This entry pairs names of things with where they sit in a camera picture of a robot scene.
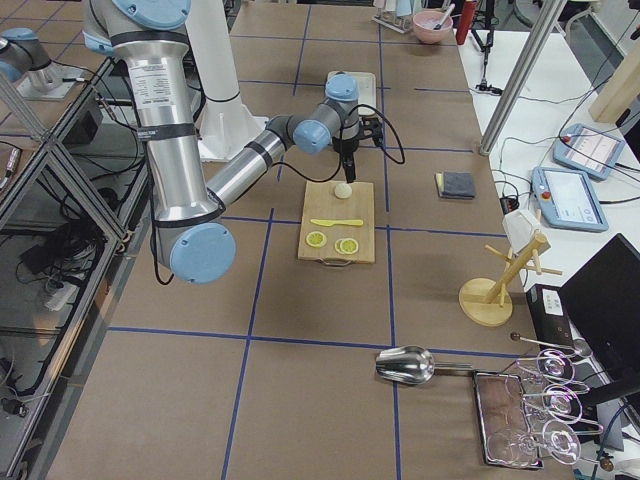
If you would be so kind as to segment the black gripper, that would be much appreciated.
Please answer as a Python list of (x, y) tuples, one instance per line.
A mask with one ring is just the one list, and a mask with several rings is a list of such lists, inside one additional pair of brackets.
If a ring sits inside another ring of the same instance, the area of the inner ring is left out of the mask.
[(333, 149), (339, 154), (345, 182), (356, 180), (354, 153), (359, 148), (360, 141), (367, 139), (371, 139), (378, 148), (383, 146), (382, 123), (376, 116), (361, 117), (356, 124), (343, 129), (333, 137)]

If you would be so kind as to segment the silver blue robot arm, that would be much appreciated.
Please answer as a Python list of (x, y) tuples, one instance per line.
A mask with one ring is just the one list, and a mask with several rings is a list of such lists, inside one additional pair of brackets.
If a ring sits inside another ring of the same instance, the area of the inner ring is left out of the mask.
[(372, 134), (360, 119), (357, 80), (331, 76), (324, 99), (307, 115), (250, 119), (246, 143), (213, 177), (202, 171), (183, 61), (195, 58), (207, 94), (239, 104), (239, 86), (223, 6), (214, 1), (88, 1), (86, 46), (123, 60), (138, 114), (154, 191), (151, 238), (158, 264), (191, 284), (223, 276), (236, 243), (219, 219), (291, 147), (315, 154), (333, 146), (339, 170), (355, 178), (353, 155)]

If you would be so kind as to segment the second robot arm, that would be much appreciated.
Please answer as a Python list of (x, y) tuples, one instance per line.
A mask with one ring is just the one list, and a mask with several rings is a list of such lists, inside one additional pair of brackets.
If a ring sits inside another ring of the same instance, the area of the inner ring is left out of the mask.
[(16, 85), (27, 100), (61, 101), (72, 88), (72, 73), (66, 83), (68, 67), (54, 63), (35, 32), (16, 27), (1, 33), (1, 74)]

